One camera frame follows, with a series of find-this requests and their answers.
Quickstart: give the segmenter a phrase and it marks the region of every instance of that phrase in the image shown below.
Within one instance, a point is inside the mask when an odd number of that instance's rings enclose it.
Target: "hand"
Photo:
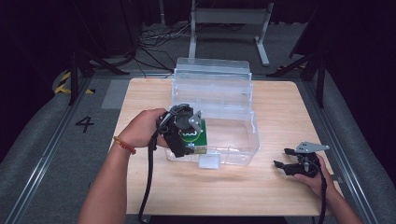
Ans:
[[[120,133],[119,138],[132,147],[147,147],[151,136],[157,130],[156,121],[165,112],[163,108],[140,112]],[[157,138],[157,145],[168,147],[160,134]]]
[[[321,156],[318,156],[319,162],[320,162],[320,169],[326,178],[326,183],[327,183],[327,198],[329,198],[330,195],[333,195],[334,193],[338,193],[337,189],[335,188],[334,183],[332,182],[332,177],[330,176],[329,171],[326,168],[326,164]],[[306,176],[306,175],[294,175],[294,177],[299,180],[300,182],[306,184],[309,188],[314,191],[315,194],[317,194],[319,197],[321,196],[321,176],[320,173],[317,173],[313,178]]]

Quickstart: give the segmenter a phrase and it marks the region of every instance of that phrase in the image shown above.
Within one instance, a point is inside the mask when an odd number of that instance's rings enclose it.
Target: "transparent acrylic box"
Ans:
[[[248,62],[179,58],[172,83],[172,105],[189,104],[206,120],[207,153],[170,161],[196,161],[202,168],[221,163],[247,165],[260,148],[252,110],[253,84]]]

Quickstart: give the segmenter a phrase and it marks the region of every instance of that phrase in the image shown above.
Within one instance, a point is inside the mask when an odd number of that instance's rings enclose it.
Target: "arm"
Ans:
[[[156,130],[156,120],[165,109],[145,110],[137,115],[119,137],[133,147],[146,147]],[[166,147],[159,135],[158,145]],[[78,223],[124,223],[126,176],[131,152],[113,143],[102,168],[82,205]]]
[[[352,208],[349,206],[345,198],[338,192],[335,188],[334,183],[332,182],[332,178],[330,176],[329,171],[326,168],[326,164],[322,157],[318,155],[320,162],[320,169],[322,170],[326,182],[327,182],[327,190],[326,190],[326,203],[330,206],[330,208],[334,211],[334,215],[337,218],[338,223],[340,224],[362,224],[361,219],[355,214]],[[309,188],[312,189],[319,197],[321,195],[321,179],[320,174],[317,174],[314,178],[310,178],[305,175],[295,175],[296,179],[300,182],[306,184]]]

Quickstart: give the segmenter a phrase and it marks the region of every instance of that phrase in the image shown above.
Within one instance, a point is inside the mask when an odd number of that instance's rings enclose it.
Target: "bracelet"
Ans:
[[[122,141],[122,139],[120,139],[118,136],[114,136],[113,138],[115,143],[119,144],[121,147],[125,149],[130,150],[132,155],[136,153],[136,149],[134,149],[134,147],[129,146],[127,143]]]

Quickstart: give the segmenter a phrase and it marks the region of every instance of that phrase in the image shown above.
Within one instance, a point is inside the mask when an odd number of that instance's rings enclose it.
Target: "wooden table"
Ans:
[[[254,81],[253,109],[261,148],[247,166],[198,168],[195,162],[169,161],[164,150],[154,152],[154,174],[145,209],[147,215],[318,216],[320,199],[305,185],[274,166],[273,160],[295,163],[285,147],[302,141],[319,143],[301,95],[292,82]],[[141,110],[168,108],[170,78],[132,79],[115,135]],[[128,214],[137,214],[146,189],[148,155],[139,148],[128,170]],[[319,152],[328,163],[323,151]]]

